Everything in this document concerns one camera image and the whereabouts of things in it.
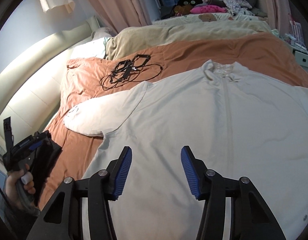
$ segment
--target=cream leather headboard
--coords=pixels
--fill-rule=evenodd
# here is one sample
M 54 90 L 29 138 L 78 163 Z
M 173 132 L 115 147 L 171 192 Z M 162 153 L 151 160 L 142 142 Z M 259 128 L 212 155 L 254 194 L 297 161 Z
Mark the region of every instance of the cream leather headboard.
M 14 144 L 43 130 L 59 108 L 61 82 L 73 48 L 91 41 L 95 17 L 54 33 L 13 60 L 0 74 L 0 154 L 6 152 L 3 119 L 11 116 Z

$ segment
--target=pink pillow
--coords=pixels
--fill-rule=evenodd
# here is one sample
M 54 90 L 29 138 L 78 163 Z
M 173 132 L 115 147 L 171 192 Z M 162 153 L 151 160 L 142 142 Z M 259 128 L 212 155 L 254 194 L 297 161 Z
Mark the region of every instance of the pink pillow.
M 193 14 L 200 14 L 200 13 L 227 12 L 227 10 L 217 5 L 206 5 L 201 7 L 194 7 L 190 12 Z

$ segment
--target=white drawer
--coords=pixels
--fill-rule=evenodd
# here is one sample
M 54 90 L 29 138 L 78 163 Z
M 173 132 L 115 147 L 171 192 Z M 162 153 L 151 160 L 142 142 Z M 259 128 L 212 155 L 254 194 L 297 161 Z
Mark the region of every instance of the white drawer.
M 308 55 L 295 51 L 295 60 L 299 65 L 308 68 Z

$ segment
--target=ribbed blue pad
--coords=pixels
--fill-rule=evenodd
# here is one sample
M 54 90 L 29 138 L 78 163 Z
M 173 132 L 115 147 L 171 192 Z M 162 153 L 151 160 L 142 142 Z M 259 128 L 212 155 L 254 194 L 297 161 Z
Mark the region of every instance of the ribbed blue pad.
M 116 199 L 123 193 L 124 185 L 132 163 L 132 150 L 129 148 L 115 178 L 115 190 L 113 195 Z
M 183 147 L 181 150 L 181 162 L 187 178 L 187 182 L 190 186 L 191 193 L 195 196 L 196 199 L 198 199 L 199 195 L 201 195 L 199 190 L 199 179 L 196 175 L 193 164 L 185 147 Z

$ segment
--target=silver bolt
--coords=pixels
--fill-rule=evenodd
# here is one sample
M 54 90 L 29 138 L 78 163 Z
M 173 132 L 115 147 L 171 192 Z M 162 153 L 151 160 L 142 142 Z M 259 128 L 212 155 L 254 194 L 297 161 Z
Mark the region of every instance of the silver bolt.
M 107 170 L 100 170 L 100 171 L 98 172 L 98 175 L 100 175 L 100 176 L 106 176 L 106 175 L 107 175 Z
M 73 179 L 71 177 L 67 177 L 64 179 L 64 183 L 69 184 L 73 181 Z
M 245 183 L 245 184 L 247 184 L 247 183 L 250 182 L 249 178 L 247 178 L 247 177 L 242 177 L 242 178 L 241 178 L 241 181 L 242 181 L 243 183 Z
M 207 170 L 206 175 L 213 177 L 215 175 L 215 171 L 213 170 Z

